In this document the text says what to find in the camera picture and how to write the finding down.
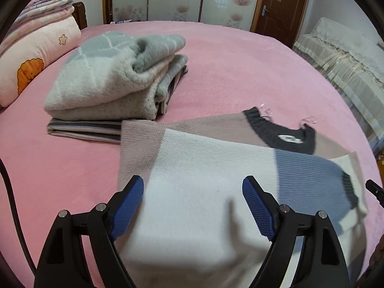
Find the pillow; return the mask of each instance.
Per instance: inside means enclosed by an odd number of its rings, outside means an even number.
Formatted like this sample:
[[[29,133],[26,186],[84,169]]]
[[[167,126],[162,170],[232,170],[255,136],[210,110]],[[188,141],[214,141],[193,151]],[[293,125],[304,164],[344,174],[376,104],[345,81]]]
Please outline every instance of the pillow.
[[[13,103],[43,69],[74,49],[80,39],[76,21],[68,16],[12,44],[0,56],[0,108]]]
[[[33,18],[16,29],[9,29],[7,35],[3,39],[3,41],[0,43],[0,55],[2,52],[4,52],[9,45],[11,45],[13,42],[17,41],[22,36],[26,35],[27,33],[36,30],[40,27],[43,27],[47,24],[52,23],[53,21],[58,21],[59,19],[68,17],[70,14],[74,12],[73,5],[69,6],[66,9],[61,9],[59,11],[54,10],[54,12],[46,12],[43,16],[39,16],[37,18]]]

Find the gray fuzzy sweater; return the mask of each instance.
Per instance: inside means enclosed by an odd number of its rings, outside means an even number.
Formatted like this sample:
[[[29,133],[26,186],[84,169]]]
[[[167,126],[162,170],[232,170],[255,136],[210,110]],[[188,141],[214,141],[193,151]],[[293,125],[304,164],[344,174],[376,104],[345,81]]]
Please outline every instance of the gray fuzzy sweater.
[[[164,88],[187,61],[175,55],[185,43],[180,35],[134,38],[117,31],[91,38],[60,70],[44,110],[62,120],[153,120]]]

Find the door frame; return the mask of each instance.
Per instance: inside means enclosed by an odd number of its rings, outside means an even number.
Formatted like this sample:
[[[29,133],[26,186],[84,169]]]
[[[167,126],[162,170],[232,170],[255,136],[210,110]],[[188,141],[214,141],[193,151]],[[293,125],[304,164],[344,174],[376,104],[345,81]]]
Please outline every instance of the door frame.
[[[255,8],[255,13],[253,14],[251,30],[249,30],[250,32],[256,31],[256,27],[257,27],[257,24],[259,22],[260,14],[262,12],[263,1],[264,0],[257,0],[257,2],[256,2],[256,8]]]
[[[305,0],[304,8],[303,8],[303,10],[301,12],[301,16],[300,16],[299,26],[297,27],[297,31],[296,31],[296,34],[295,34],[295,39],[297,38],[297,35],[300,32],[300,30],[301,30],[301,27],[302,27],[302,24],[303,24],[303,19],[304,19],[304,14],[306,14],[306,12],[307,12],[308,1],[309,0]],[[256,31],[257,24],[259,22],[259,18],[260,18],[261,13],[262,13],[263,2],[264,2],[264,0],[257,0],[257,2],[256,2],[256,8],[255,8],[255,13],[253,15],[253,20],[252,20],[252,25],[251,25],[250,32],[255,32]]]

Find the door handle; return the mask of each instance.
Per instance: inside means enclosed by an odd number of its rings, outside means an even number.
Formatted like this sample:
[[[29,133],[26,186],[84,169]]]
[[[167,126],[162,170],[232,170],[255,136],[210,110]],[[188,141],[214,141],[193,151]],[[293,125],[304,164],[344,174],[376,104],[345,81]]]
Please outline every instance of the door handle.
[[[265,15],[265,12],[268,12],[268,13],[271,12],[271,11],[268,11],[268,10],[266,9],[266,5],[263,6],[262,16]]]

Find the metal screw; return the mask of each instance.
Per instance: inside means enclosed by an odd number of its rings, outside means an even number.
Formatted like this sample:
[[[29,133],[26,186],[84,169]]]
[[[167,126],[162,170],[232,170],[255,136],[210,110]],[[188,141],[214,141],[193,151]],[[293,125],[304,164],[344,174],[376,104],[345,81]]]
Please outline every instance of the metal screw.
[[[65,218],[67,216],[67,214],[68,214],[67,210],[62,210],[62,211],[59,212],[58,216],[60,218]]]
[[[325,219],[328,214],[325,212],[325,211],[319,211],[319,216],[322,218],[322,219]]]
[[[287,206],[287,205],[280,205],[280,210],[282,212],[287,213],[287,212],[289,212],[289,210],[291,210],[291,208],[289,206]]]
[[[97,211],[104,211],[106,207],[107,207],[106,204],[98,204],[98,205],[96,206],[96,210],[97,210]]]

